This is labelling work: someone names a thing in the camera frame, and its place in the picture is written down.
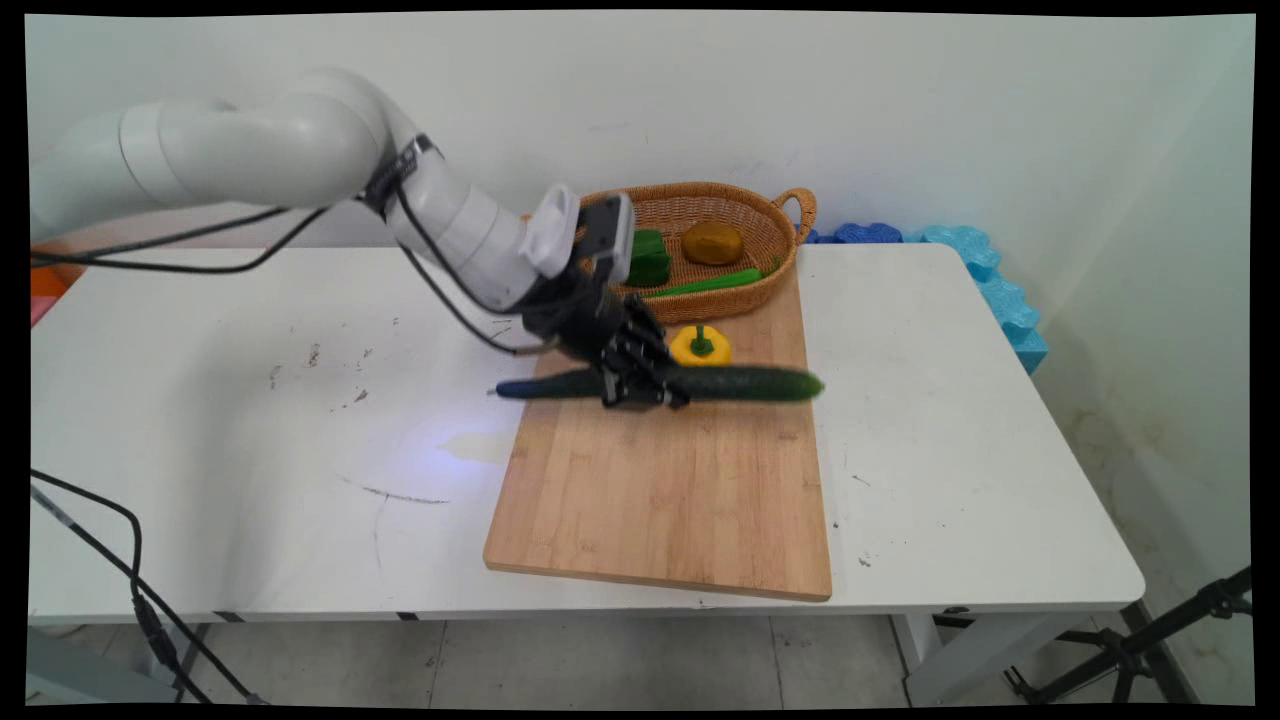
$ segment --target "yellow bell pepper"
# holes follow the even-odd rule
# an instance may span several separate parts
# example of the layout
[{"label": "yellow bell pepper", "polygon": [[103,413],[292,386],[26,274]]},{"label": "yellow bell pepper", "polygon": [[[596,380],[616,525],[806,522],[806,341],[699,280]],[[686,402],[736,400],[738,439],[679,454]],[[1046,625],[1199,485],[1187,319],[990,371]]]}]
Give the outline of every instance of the yellow bell pepper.
[{"label": "yellow bell pepper", "polygon": [[728,365],[733,351],[728,338],[710,325],[689,325],[671,338],[671,356],[685,366]]}]

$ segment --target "table leg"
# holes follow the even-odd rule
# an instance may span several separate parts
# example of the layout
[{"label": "table leg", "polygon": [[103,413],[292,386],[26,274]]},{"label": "table leg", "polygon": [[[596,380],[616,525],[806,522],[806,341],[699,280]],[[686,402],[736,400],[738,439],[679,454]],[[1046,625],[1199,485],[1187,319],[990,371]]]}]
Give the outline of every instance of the table leg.
[{"label": "table leg", "polygon": [[[923,657],[918,667],[910,670],[904,683],[906,696],[915,707],[942,705],[955,700],[987,678],[1024,660],[1085,616],[1083,612],[983,615],[951,642]],[[895,626],[914,632],[908,620],[895,621]],[[908,639],[901,635],[902,632],[899,630],[904,657],[908,655],[908,646],[929,647],[928,643],[915,644],[914,638]]]},{"label": "table leg", "polygon": [[933,624],[933,615],[893,615],[892,619],[897,647],[902,651],[908,673],[915,673],[927,657],[942,650],[942,638],[938,635],[938,626]]},{"label": "table leg", "polygon": [[174,688],[27,628],[27,687],[68,702],[173,702]]}]

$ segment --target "wicker basket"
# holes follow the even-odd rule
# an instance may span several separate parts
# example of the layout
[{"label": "wicker basket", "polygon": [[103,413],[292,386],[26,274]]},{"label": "wicker basket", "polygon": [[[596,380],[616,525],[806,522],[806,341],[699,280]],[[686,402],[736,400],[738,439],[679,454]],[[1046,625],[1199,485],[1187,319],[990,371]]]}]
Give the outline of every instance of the wicker basket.
[{"label": "wicker basket", "polygon": [[[614,286],[613,290],[620,293],[637,292],[645,296],[749,268],[756,268],[764,274],[764,279],[741,287],[645,299],[645,304],[663,324],[737,315],[763,304],[782,274],[795,265],[796,246],[809,236],[809,228],[818,215],[817,199],[803,187],[788,190],[769,202],[750,190],[714,182],[648,184],[595,192],[584,197],[582,205],[604,200],[611,192],[626,192],[631,196],[636,229],[662,231],[662,241],[671,255],[671,279],[667,284]],[[792,199],[800,204],[799,232],[782,210],[782,205]],[[680,237],[690,225],[703,220],[719,220],[737,228],[742,234],[742,258],[731,265],[714,266],[686,260],[680,251]]]}]

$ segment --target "cucumber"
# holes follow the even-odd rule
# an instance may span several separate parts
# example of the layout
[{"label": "cucumber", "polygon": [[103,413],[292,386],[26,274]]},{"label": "cucumber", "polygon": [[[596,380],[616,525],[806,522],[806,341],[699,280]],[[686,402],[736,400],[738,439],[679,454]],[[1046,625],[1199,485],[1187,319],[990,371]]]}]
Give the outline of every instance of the cucumber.
[{"label": "cucumber", "polygon": [[645,297],[664,297],[668,295],[684,295],[686,292],[701,292],[704,290],[721,290],[724,287],[741,287],[744,284],[751,284],[764,275],[760,274],[758,268],[748,268],[746,270],[739,270],[736,273],[730,273],[727,275],[721,275],[718,278],[710,278],[708,281],[698,281],[689,284],[680,284],[676,287],[668,287],[658,292],[650,292]]},{"label": "cucumber", "polygon": [[[822,392],[823,384],[813,373],[788,368],[731,365],[727,368],[673,366],[659,370],[667,380],[680,386],[690,400],[742,400],[758,402],[800,402]],[[600,397],[600,375],[590,369],[570,370],[558,375],[498,383],[500,397],[515,400],[562,400]]]}]

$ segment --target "robotic hand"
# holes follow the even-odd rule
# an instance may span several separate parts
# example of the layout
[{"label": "robotic hand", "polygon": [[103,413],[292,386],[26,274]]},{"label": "robotic hand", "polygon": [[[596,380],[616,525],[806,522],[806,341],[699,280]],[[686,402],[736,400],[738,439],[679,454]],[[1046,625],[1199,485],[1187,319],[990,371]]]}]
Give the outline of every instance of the robotic hand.
[{"label": "robotic hand", "polygon": [[485,310],[522,315],[548,341],[539,350],[554,345],[588,361],[607,407],[689,402],[664,379],[675,360],[653,313],[608,288],[630,270],[630,197],[581,208],[556,184],[526,222],[454,174],[404,113],[353,73],[311,72],[251,110],[154,102],[99,115],[29,174],[32,245],[150,210],[225,201],[325,208],[360,197],[415,265],[416,252]]}]

